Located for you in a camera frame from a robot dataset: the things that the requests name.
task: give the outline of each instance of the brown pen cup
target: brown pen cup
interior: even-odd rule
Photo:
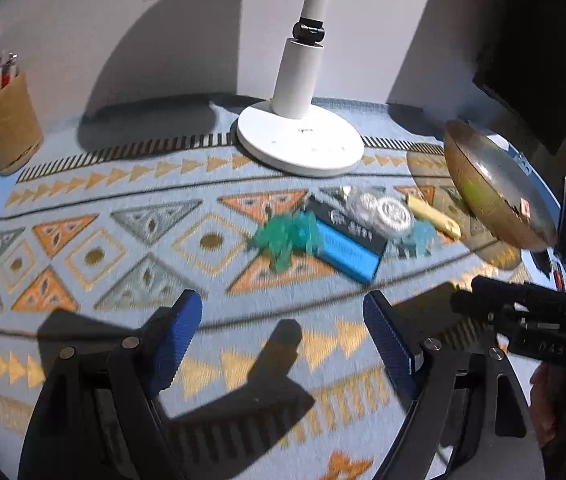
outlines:
[[[22,168],[42,142],[22,73],[0,90],[0,174],[9,175]]]

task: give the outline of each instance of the green plastic toy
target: green plastic toy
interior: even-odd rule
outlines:
[[[252,245],[261,250],[267,249],[274,263],[274,270],[285,272],[294,251],[315,254],[322,249],[322,239],[316,227],[314,213],[299,212],[275,215],[259,227],[252,237]]]

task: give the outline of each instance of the blue gripper pad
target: blue gripper pad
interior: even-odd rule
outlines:
[[[203,302],[194,290],[185,290],[170,312],[170,326],[158,343],[154,353],[152,371],[148,377],[146,392],[150,398],[172,384],[174,375],[198,329],[203,316]]]
[[[423,351],[408,330],[401,327],[380,290],[365,295],[363,319],[394,388],[416,399],[420,393],[416,372],[423,364]]]

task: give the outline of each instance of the desk lamp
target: desk lamp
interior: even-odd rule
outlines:
[[[356,129],[333,112],[312,104],[325,36],[328,0],[305,0],[285,43],[274,96],[239,116],[240,142],[264,163],[303,176],[347,173],[363,156]]]

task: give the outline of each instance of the white lamp base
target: white lamp base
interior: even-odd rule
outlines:
[[[258,160],[301,176],[335,176],[352,170],[363,156],[363,139],[345,119],[310,106],[302,119],[276,115],[271,102],[239,116],[240,143]]]

